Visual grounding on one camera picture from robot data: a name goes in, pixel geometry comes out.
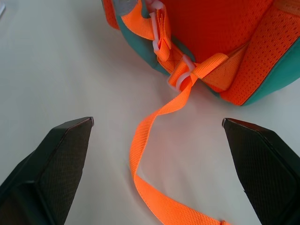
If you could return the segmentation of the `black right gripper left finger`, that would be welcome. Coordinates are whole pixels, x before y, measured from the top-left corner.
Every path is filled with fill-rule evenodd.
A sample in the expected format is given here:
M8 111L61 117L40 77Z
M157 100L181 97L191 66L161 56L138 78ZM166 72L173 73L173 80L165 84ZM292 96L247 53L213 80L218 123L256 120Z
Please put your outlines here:
M0 185L0 225L64 225L78 189L93 117L52 128Z

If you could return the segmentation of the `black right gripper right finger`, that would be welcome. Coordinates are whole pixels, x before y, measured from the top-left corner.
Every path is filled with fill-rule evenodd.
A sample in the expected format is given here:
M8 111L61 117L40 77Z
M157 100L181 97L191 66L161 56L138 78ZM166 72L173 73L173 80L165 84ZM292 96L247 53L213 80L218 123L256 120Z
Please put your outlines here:
M262 225L300 225L300 157L272 130L224 118L236 173Z

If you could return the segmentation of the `orange and teal backpack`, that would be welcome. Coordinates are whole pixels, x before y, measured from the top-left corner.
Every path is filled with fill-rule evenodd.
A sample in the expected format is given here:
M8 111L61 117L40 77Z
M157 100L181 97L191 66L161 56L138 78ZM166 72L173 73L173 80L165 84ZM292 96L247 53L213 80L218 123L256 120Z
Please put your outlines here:
M197 81L248 105L300 79L300 0L101 0L107 22L178 96L146 117L130 149L137 192L163 225L230 225L164 195L137 170L156 117L187 102Z

